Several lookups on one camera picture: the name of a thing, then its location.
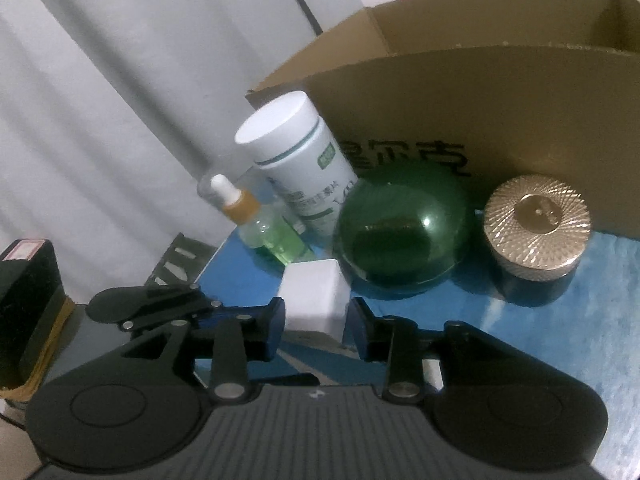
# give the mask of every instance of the white dropper bulb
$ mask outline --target white dropper bulb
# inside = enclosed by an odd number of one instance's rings
[[[221,174],[211,177],[211,189],[222,200],[225,207],[235,204],[242,197],[242,191]]]

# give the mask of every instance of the bottle label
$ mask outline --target bottle label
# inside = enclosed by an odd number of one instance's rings
[[[324,123],[305,146],[261,170],[300,219],[322,236],[333,234],[342,204],[358,181]]]

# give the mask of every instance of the dropper cap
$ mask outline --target dropper cap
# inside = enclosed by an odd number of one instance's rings
[[[222,201],[222,212],[236,225],[246,224],[260,211],[260,202],[251,192],[238,189],[222,174],[211,178],[211,190]]]

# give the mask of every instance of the white supplement bottle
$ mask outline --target white supplement bottle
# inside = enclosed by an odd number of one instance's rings
[[[358,181],[309,97],[289,92],[256,110],[236,133],[255,165],[293,211],[319,235],[333,234]]]

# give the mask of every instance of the green label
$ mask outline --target green label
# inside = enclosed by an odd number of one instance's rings
[[[318,157],[318,166],[320,166],[321,170],[324,170],[329,163],[334,160],[335,156],[335,148],[332,143],[329,142],[329,145],[324,149],[324,152]]]

